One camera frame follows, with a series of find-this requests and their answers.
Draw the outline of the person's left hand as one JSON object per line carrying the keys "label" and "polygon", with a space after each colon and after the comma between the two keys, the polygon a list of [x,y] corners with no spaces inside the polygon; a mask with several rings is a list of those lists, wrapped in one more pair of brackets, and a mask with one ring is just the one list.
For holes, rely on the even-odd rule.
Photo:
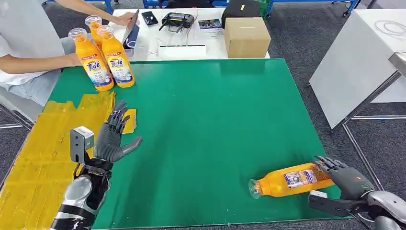
{"label": "person's left hand", "polygon": [[131,20],[134,18],[135,13],[133,12],[126,12],[123,15],[120,16],[114,16],[111,19],[111,22],[117,24],[117,25],[121,25],[121,26],[127,26]]}

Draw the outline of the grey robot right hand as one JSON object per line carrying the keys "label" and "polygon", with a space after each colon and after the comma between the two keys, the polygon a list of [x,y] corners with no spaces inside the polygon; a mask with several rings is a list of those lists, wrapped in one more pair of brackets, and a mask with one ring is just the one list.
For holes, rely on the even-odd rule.
{"label": "grey robot right hand", "polygon": [[314,163],[341,190],[340,199],[362,200],[367,193],[375,190],[371,181],[357,169],[330,157],[316,156],[316,158],[317,161]]}

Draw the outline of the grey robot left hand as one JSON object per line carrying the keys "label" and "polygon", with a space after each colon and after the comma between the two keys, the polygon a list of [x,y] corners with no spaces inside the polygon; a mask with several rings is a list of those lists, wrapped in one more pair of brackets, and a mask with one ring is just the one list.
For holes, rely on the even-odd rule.
{"label": "grey robot left hand", "polygon": [[142,137],[136,137],[133,141],[121,145],[124,126],[130,116],[124,116],[128,111],[126,100],[117,102],[99,131],[95,141],[93,156],[108,162],[117,162],[124,156],[137,149],[142,141]]}

